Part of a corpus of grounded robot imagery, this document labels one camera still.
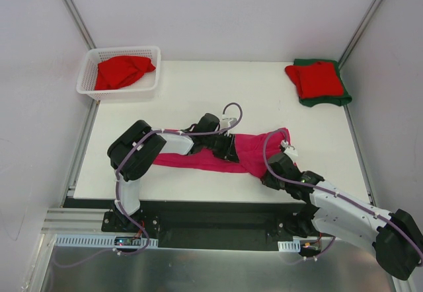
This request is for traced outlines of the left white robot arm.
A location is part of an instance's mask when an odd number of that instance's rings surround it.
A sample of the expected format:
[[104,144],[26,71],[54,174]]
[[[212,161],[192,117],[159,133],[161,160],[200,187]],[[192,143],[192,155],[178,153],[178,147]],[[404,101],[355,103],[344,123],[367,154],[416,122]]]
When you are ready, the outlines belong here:
[[222,118],[207,113],[188,129],[152,129],[143,120],[134,123],[108,148],[107,155],[116,175],[116,199],[120,212],[117,224],[127,232],[139,227],[138,193],[140,179],[159,155],[169,166],[194,163],[213,164],[216,159],[238,163],[235,136],[229,133],[240,122],[237,118]]

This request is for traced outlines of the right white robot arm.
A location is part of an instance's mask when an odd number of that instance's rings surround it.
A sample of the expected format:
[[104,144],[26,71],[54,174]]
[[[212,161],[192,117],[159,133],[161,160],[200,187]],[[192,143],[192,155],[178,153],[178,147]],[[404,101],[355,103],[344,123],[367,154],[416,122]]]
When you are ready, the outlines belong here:
[[300,171],[285,153],[265,159],[262,183],[304,207],[284,223],[298,237],[331,235],[370,253],[391,276],[406,281],[422,267],[422,232],[402,209],[390,212],[340,191],[322,176]]

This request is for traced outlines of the pink t shirt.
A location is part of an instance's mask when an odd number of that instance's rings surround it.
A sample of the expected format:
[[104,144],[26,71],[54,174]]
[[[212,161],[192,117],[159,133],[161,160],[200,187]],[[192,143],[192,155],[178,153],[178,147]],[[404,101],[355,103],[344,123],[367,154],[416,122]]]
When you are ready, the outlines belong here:
[[249,135],[237,133],[235,135],[235,149],[239,158],[237,163],[215,157],[209,149],[202,149],[194,155],[178,155],[164,153],[157,156],[154,165],[173,168],[192,168],[198,170],[224,172],[224,173],[249,173],[261,178],[266,172],[263,153],[271,157],[281,151],[281,142],[291,141],[288,128],[271,135],[261,133]]

